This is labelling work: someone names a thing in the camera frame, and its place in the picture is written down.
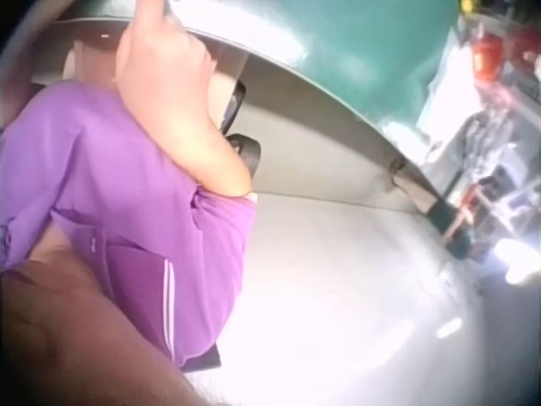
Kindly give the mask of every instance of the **black object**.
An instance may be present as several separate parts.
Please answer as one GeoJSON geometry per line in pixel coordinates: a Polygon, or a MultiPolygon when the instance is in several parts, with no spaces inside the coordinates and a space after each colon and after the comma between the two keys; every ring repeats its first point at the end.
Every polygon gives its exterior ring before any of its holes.
{"type": "Polygon", "coordinates": [[[196,372],[201,370],[212,370],[221,367],[220,353],[218,347],[213,345],[206,353],[199,357],[188,359],[181,368],[184,373],[196,372]]]}
{"type": "Polygon", "coordinates": [[[238,110],[240,110],[243,104],[244,97],[246,96],[246,86],[239,80],[235,86],[235,90],[231,96],[231,100],[227,105],[227,110],[223,122],[221,124],[221,133],[227,134],[231,128],[235,118],[237,117],[238,110]]]}

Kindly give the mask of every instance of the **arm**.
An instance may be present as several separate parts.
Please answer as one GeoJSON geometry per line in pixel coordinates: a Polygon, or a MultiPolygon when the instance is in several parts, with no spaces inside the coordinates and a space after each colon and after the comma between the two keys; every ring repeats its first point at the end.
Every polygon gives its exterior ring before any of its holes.
{"type": "Polygon", "coordinates": [[[164,17],[164,2],[137,2],[116,55],[115,82],[126,108],[204,188],[242,196],[250,191],[249,171],[210,118],[215,68],[205,45],[164,17]]]}
{"type": "Polygon", "coordinates": [[[227,140],[212,125],[194,133],[186,134],[181,123],[171,123],[163,129],[159,145],[206,190],[226,197],[247,195],[249,171],[227,140]]]}

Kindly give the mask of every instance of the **shirt sleeve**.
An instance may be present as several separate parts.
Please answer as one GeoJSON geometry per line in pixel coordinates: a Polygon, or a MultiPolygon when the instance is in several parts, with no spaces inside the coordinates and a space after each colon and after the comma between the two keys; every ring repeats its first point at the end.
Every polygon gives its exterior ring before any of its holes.
{"type": "Polygon", "coordinates": [[[243,255],[254,222],[256,204],[249,198],[227,198],[198,188],[192,202],[194,225],[200,230],[202,272],[198,298],[202,314],[197,353],[213,345],[243,281],[243,255]]]}
{"type": "Polygon", "coordinates": [[[28,254],[68,170],[78,134],[68,111],[74,97],[70,84],[45,89],[2,135],[0,217],[5,266],[28,254]]]}

